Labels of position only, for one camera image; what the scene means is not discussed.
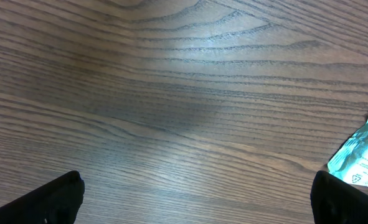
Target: wood grain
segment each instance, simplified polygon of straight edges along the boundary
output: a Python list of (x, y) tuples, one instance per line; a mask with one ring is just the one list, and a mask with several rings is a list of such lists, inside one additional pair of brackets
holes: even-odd
[(75, 169), (78, 223), (312, 223), (366, 116), (368, 0), (0, 1), (0, 206)]

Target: teal packet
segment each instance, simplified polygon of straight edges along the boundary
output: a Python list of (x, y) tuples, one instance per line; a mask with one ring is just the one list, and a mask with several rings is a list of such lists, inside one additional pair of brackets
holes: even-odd
[(368, 120), (328, 162), (328, 169), (348, 184), (368, 187)]

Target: wooden table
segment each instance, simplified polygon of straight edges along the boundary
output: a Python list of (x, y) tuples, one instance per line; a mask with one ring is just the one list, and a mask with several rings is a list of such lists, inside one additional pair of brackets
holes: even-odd
[(368, 0), (0, 1), (0, 206), (69, 170), (76, 223), (313, 223), (368, 116)]

